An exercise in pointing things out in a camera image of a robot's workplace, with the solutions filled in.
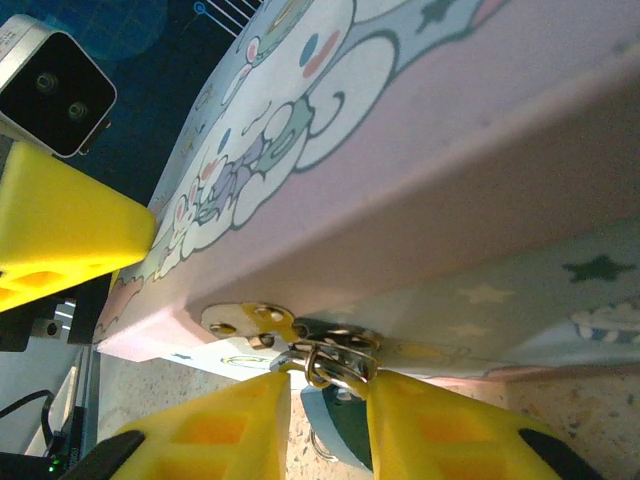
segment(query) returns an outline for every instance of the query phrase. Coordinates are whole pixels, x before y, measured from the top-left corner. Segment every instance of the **dark blue surface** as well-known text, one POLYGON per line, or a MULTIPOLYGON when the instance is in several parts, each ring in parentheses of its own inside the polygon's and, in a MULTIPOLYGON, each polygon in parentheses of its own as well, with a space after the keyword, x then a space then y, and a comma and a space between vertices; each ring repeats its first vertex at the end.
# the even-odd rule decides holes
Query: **dark blue surface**
POLYGON ((94 57, 118 89, 118 101, 110 115, 112 126, 97 139, 87 156, 65 160, 128 197, 147 204, 192 103, 233 37, 206 16, 197 16, 193 2, 138 1, 0 0, 0 20, 15 13, 31 13, 40 20, 52 15, 64 23, 74 23, 76 27, 71 30, 82 30, 75 34, 83 46, 93 42, 93 37, 104 41, 105 34, 111 33, 115 40, 102 50, 106 50, 106 56, 111 55, 109 58, 119 58, 132 52, 113 49, 144 44, 146 37, 143 36, 151 27, 141 28, 139 23, 152 24, 166 13, 159 38, 144 53, 119 60, 104 60, 104 52, 99 55, 102 59, 94 57), (155 5, 162 12, 147 11, 146 15, 140 15, 140 10, 135 8, 138 1, 145 3, 145 8, 155 5), (121 22, 124 28, 120 33, 113 32, 113 18, 121 12, 119 8, 137 12, 137 28, 129 28, 128 22, 132 20, 126 18, 121 22), (98 18, 112 20, 96 25, 98 18), (118 43, 124 31, 126 39, 118 43))

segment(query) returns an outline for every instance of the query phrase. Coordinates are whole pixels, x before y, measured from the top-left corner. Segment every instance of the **terrazzo floor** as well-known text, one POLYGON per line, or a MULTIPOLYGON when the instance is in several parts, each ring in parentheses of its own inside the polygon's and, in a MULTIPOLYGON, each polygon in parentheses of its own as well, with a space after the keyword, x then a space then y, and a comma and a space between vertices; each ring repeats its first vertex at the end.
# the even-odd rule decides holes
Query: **terrazzo floor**
MULTIPOLYGON (((103 356, 98 440, 124 424, 232 385, 235 381, 158 359, 103 356)), ((640 374, 450 383, 446 388, 541 420, 605 478, 640 480, 640 374)), ((298 395, 292 397, 287 479, 369 480, 369 472, 319 458, 298 395)))

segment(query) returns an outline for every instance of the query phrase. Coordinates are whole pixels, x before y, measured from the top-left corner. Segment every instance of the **cartoon print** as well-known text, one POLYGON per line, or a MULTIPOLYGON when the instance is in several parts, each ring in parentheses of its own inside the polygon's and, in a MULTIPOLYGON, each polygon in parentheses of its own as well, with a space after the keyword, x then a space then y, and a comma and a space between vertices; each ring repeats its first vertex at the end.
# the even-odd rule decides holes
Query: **cartoon print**
POLYGON ((569 316, 585 340, 640 344, 640 297, 569 316))
POLYGON ((562 268, 573 273, 571 283, 580 283, 588 280, 615 282, 619 275, 635 270, 636 266, 618 264, 611 260, 608 255, 600 255, 590 262, 580 264, 567 263, 562 268))
MULTIPOLYGON (((289 34, 300 17, 306 12, 311 0, 288 0, 278 12, 266 31, 260 37, 253 37, 249 41, 246 50, 247 63, 238 71, 225 92, 222 103, 227 104, 241 87, 247 75, 260 65, 289 34)), ((243 30, 238 41, 238 49, 243 43, 244 34, 249 30, 249 25, 243 30)))
POLYGON ((118 321, 131 299, 142 290, 143 285, 144 279, 142 277, 132 278, 128 282, 122 278, 116 280, 104 305, 104 310, 109 311, 110 315, 108 317, 100 316, 95 328, 97 336, 106 333, 109 327, 118 321))
POLYGON ((160 215, 160 212, 162 211, 162 208, 166 205, 167 203, 167 197, 166 195, 162 194, 159 195, 158 197, 154 197, 151 199, 151 202, 149 202, 149 210, 151 210, 151 212, 158 217, 158 215, 160 215))
POLYGON ((202 107, 209 103, 209 100, 211 100, 211 97, 213 97, 213 95, 214 91, 212 82, 202 89, 200 95, 198 95, 198 98, 196 99, 196 103, 193 105, 193 109, 196 112, 200 110, 202 107))
MULTIPOLYGON (((237 42, 240 51, 246 48, 246 62, 226 89, 221 85, 221 110, 209 131, 198 130, 201 117, 183 130, 190 132, 181 149, 186 160, 183 167, 172 166, 174 173, 183 171, 167 180, 179 185, 170 189, 147 260, 124 270, 124 278, 161 279, 193 252, 242 227, 292 172, 313 167, 338 148, 412 61, 471 33, 505 1, 352 0, 331 9, 321 1, 286 1, 246 47, 237 42), (383 15, 411 18, 414 25, 390 21, 395 30, 355 28, 383 15), (191 151, 196 154, 189 162, 191 151)), ((196 106, 210 102, 209 85, 196 106)))
POLYGON ((355 22, 365 22, 393 10, 407 0, 376 0, 375 2, 358 2, 355 22))

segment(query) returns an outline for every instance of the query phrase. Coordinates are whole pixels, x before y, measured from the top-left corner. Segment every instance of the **screw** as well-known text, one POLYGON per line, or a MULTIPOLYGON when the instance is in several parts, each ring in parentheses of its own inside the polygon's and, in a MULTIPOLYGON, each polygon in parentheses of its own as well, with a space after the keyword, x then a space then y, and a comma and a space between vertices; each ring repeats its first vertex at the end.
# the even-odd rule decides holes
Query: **screw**
POLYGON ((274 323, 278 323, 281 322, 282 320, 284 320, 284 313, 282 313, 279 309, 274 308, 274 307, 269 307, 267 305, 262 305, 260 307, 257 307, 253 313, 257 314, 257 315, 264 315, 264 314, 269 314, 271 316, 271 320, 274 323))
POLYGON ((257 337, 251 337, 248 340, 249 345, 254 350, 264 350, 265 348, 271 348, 276 343, 276 339, 270 333, 261 333, 257 337))
POLYGON ((309 336, 309 328, 306 325, 293 325, 293 331, 298 336, 298 338, 304 339, 309 336))
POLYGON ((219 335, 233 335, 236 333, 236 327, 228 323, 214 323, 213 325, 209 325, 209 330, 219 335))

